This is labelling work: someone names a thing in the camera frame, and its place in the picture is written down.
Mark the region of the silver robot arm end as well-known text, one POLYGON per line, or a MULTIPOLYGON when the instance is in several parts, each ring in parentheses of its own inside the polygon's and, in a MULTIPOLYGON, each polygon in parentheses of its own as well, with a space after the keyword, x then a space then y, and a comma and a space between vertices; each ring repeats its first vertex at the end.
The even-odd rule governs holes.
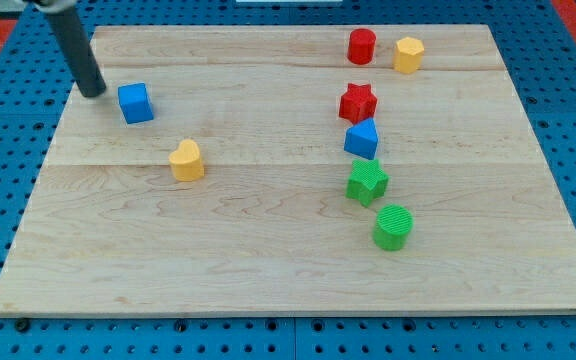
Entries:
POLYGON ((33 4, 39 11, 47 14, 56 14, 73 8, 77 0, 22 0, 33 4))

